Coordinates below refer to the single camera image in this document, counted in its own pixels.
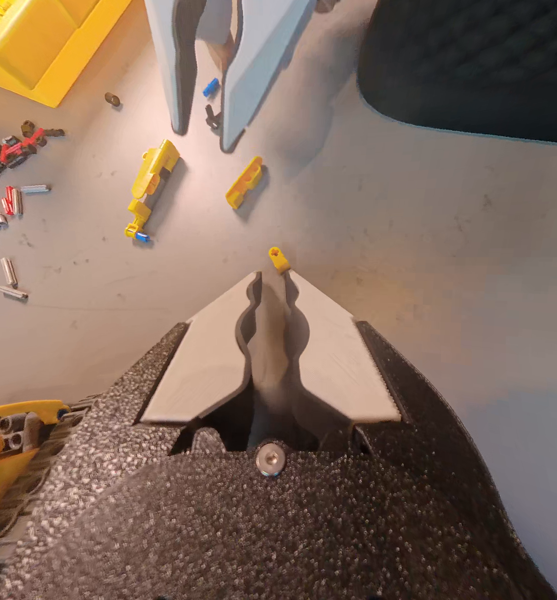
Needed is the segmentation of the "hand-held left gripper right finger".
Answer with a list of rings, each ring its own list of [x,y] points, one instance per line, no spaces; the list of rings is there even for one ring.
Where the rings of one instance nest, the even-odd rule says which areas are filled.
[[[400,422],[354,316],[297,272],[283,278],[295,383],[349,422]]]

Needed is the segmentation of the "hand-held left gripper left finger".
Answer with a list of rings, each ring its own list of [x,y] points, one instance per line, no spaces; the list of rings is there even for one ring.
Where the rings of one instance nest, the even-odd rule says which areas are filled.
[[[262,274],[252,272],[196,313],[143,408],[144,424],[185,425],[242,392],[251,378]]]

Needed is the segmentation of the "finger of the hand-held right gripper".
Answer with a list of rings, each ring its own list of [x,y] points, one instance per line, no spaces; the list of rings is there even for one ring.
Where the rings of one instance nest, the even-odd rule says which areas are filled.
[[[146,1],[173,131],[188,132],[197,79],[195,40],[206,1]]]
[[[222,152],[234,151],[259,112],[315,6],[315,1],[237,1],[235,52],[222,79]]]

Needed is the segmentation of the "yellow parts bin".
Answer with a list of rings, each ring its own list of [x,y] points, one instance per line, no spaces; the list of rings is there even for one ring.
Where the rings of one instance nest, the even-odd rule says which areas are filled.
[[[131,1],[0,1],[0,87],[56,108]]]

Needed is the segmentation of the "yellow beam assembly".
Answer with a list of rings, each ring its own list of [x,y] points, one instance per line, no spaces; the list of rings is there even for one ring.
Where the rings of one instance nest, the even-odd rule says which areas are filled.
[[[179,158],[179,151],[169,139],[163,139],[159,146],[143,153],[128,206],[133,220],[138,218],[147,223],[155,205],[154,196],[164,188]]]

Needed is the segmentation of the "yellow wedge panel piece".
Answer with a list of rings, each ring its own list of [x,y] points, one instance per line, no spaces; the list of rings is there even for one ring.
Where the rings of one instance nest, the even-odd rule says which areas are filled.
[[[264,176],[264,163],[261,156],[255,156],[237,177],[225,193],[227,203],[232,210],[237,211],[242,205],[245,196],[253,191],[261,182]]]

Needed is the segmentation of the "yellow tracked toy robot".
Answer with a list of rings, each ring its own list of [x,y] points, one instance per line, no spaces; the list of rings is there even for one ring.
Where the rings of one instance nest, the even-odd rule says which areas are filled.
[[[28,512],[53,459],[84,414],[59,400],[0,406],[0,545]]]

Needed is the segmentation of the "pile of small building parts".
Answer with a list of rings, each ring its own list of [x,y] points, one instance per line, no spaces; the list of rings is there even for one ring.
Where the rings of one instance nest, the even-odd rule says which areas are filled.
[[[8,230],[13,221],[25,216],[25,200],[52,192],[52,184],[19,183],[11,172],[26,165],[53,139],[64,139],[63,128],[43,128],[31,120],[21,123],[20,134],[3,137],[0,141],[0,233]]]

